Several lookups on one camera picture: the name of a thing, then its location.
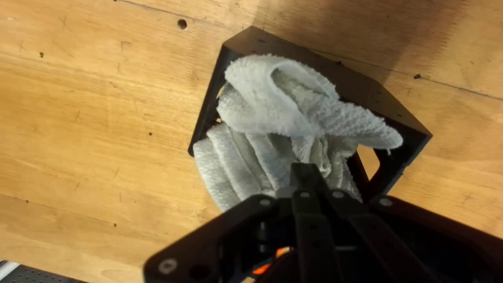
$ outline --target screw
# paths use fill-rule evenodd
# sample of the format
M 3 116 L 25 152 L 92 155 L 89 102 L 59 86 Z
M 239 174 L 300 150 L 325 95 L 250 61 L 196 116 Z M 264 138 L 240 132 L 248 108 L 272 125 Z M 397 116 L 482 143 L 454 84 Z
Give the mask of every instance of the screw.
M 177 267 L 177 260 L 174 257 L 166 257 L 160 260 L 158 271 L 163 275 L 169 275 L 171 271 L 176 270 L 176 267 Z
M 334 191 L 331 191 L 331 196 L 333 196 L 333 198 L 344 198 L 344 193 L 339 191 L 339 190 L 334 190 Z
M 385 205 L 385 207 L 389 207 L 389 205 L 393 205 L 393 201 L 389 198 L 380 198 L 378 204 Z
M 270 201 L 270 199 L 267 199 L 267 198 L 262 198 L 262 199 L 259 201 L 259 204 L 261 204 L 261 205 L 270 205 L 270 204 L 272 204 L 272 201 Z

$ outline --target crumpled towel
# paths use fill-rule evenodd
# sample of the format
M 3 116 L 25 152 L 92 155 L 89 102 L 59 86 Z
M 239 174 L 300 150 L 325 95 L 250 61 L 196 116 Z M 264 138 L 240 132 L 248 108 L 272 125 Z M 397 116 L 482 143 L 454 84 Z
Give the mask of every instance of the crumpled towel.
M 224 70 L 223 124 L 193 144 L 201 177 L 221 210 L 256 193 L 287 196 L 290 163 L 316 163 L 328 187 L 360 199 L 345 165 L 358 144 L 393 149 L 402 136 L 382 117 L 341 102 L 317 70 L 275 54 L 239 58 Z

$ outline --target white towel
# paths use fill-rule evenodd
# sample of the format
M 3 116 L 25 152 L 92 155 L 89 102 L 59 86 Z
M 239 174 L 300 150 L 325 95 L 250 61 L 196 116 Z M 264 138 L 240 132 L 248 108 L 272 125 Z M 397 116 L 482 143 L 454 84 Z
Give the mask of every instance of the white towel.
M 292 161 L 316 163 L 330 187 L 360 198 L 347 157 L 358 144 L 393 149 L 402 143 L 382 117 L 341 102 L 333 83 L 297 61 L 250 54 L 231 62 L 224 77 L 217 106 L 224 124 L 194 144 L 201 176 L 221 209 L 256 193 L 290 191 Z M 221 191 L 229 187 L 234 194 Z

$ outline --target white cloth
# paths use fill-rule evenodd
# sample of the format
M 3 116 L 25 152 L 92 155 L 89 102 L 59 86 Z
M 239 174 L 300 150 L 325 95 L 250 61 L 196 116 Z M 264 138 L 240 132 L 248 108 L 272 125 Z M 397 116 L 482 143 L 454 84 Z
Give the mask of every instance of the white cloth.
M 194 144 L 201 176 L 221 209 L 237 202 L 223 193 L 228 187 L 239 199 L 287 191 L 292 161 L 316 163 L 330 187 L 358 198 L 345 158 L 358 144 L 402 143 L 382 117 L 341 102 L 333 83 L 297 61 L 250 54 L 231 62 L 224 78 L 217 106 L 224 124 Z

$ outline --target wooden floor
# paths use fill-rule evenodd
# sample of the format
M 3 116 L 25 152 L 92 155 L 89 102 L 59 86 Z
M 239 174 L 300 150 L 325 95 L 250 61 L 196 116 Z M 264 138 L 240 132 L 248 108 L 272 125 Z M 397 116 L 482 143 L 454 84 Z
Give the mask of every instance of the wooden floor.
M 149 254 L 217 215 L 185 149 L 220 43 L 248 25 L 382 81 L 433 133 L 391 193 L 503 237 L 501 12 L 499 0 L 0 1 L 0 257 L 139 281 Z

